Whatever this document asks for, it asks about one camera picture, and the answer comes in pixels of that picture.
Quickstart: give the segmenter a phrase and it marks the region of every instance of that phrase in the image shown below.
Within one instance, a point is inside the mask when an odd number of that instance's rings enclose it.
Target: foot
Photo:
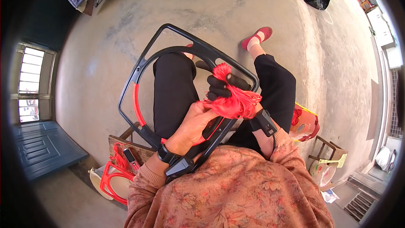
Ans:
[[[193,46],[193,43],[190,43],[190,44],[186,45],[186,47],[189,47],[189,48],[190,48],[191,46]],[[194,55],[193,55],[193,54],[190,54],[190,53],[187,53],[187,52],[182,52],[182,53],[185,54],[185,56],[188,57],[188,58],[190,58],[191,60],[194,59]]]
[[[265,40],[270,38],[272,33],[273,30],[270,27],[262,27],[258,29],[254,35],[243,39],[240,42],[240,45],[243,49],[249,51],[253,45],[260,44],[261,42],[264,42]]]

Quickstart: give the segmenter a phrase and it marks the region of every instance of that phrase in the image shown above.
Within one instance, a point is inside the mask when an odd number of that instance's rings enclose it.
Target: drain grate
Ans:
[[[360,220],[363,218],[364,215],[366,215],[367,211],[370,209],[374,201],[375,200],[372,199],[370,196],[364,194],[363,192],[360,192],[343,209],[357,222],[360,222]]]

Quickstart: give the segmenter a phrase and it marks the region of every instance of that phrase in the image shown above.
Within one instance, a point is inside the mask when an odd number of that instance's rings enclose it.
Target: blue door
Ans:
[[[73,165],[88,156],[55,121],[15,126],[14,135],[28,180]]]

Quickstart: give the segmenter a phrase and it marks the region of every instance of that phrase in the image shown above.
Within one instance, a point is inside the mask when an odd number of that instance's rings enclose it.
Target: mobile phone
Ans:
[[[126,159],[129,162],[129,165],[131,165],[131,167],[137,171],[140,168],[140,165],[138,163],[138,161],[136,161],[135,156],[132,154],[131,150],[129,148],[126,148],[122,151],[126,157]]]

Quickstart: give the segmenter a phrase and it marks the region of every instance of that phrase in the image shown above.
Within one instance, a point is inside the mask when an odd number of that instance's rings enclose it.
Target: red shoe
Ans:
[[[187,44],[187,45],[186,45],[186,47],[189,47],[189,48],[190,48],[191,46],[193,46],[193,43],[190,43],[190,44]]]
[[[258,32],[263,32],[265,34],[265,38],[261,41],[260,36],[257,35]],[[267,40],[268,38],[270,38],[271,34],[273,33],[273,30],[270,27],[262,27],[259,28],[256,33],[254,33],[254,35],[249,36],[248,38],[243,39],[240,42],[240,45],[242,46],[243,49],[247,50],[247,44],[250,42],[250,39],[253,37],[257,37],[259,39],[259,41],[264,42],[265,40]]]

